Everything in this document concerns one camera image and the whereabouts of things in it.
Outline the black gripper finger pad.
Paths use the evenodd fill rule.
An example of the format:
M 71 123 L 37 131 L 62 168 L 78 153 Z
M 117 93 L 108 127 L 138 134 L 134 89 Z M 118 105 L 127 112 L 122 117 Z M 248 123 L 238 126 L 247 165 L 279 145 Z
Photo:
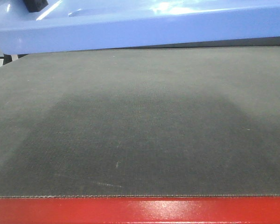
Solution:
M 47 0 L 23 0 L 23 2 L 30 13 L 40 12 L 48 5 Z

